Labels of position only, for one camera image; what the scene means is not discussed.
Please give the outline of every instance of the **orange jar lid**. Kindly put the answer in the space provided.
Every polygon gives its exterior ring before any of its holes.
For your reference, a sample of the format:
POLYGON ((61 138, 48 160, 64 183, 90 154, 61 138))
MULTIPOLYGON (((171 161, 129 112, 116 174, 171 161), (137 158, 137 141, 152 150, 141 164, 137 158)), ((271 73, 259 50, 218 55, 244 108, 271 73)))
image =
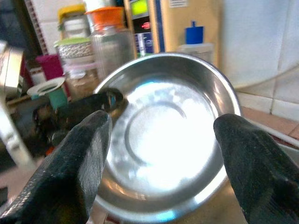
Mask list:
POLYGON ((90 15, 96 29, 103 29, 106 26, 123 27, 123 7, 103 7, 86 12, 90 15))

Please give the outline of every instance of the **kitchen counter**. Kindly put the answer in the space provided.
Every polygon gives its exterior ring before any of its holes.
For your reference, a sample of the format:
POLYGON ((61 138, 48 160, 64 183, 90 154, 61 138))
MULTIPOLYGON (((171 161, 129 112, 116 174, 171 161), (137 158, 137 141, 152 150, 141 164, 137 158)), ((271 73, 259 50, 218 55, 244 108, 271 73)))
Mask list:
MULTIPOLYGON (((246 118, 269 126, 293 138, 299 139, 299 123, 277 116, 269 115, 249 108, 242 108, 246 118)), ((284 147, 291 157, 299 164, 299 151, 284 147)), ((14 200, 34 170, 28 171, 19 168, 12 168, 0 174, 0 188, 8 186, 8 197, 14 200)), ((95 206, 92 211, 95 224, 103 224, 106 213, 100 207, 95 206)), ((246 224, 242 210, 238 204, 235 194, 229 181, 217 192, 207 203, 194 212, 182 217, 171 224, 246 224)))

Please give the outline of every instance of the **stainless steel bowl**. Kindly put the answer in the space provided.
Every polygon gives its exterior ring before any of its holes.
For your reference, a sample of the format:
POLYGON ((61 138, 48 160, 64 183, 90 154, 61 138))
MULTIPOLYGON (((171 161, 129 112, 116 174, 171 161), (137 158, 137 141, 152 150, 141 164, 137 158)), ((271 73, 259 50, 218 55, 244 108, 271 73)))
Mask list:
POLYGON ((128 105, 114 118, 98 204, 122 220, 161 223, 196 209, 222 186, 227 176, 213 122, 241 112, 214 66, 156 54, 120 67, 95 92, 107 87, 119 89, 128 105))

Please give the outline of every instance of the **glass jar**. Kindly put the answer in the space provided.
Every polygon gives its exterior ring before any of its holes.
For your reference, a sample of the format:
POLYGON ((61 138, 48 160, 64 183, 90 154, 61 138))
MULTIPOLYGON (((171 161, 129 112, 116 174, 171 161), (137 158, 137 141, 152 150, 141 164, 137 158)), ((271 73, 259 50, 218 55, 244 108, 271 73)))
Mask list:
POLYGON ((64 75, 72 101, 92 95, 100 83, 96 63, 65 65, 64 75))
POLYGON ((122 7, 100 8, 90 14, 94 24, 90 38, 101 81, 135 58, 134 39, 132 32, 123 26, 122 7))

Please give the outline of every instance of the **blue bottle cap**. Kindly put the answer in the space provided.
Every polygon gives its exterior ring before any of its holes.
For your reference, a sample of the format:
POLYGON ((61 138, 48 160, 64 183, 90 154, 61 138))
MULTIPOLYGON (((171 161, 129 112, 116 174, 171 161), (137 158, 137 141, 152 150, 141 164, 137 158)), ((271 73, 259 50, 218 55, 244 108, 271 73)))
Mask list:
POLYGON ((192 21, 192 26, 185 29, 186 44, 203 43, 204 41, 204 27, 197 27, 195 21, 192 21))

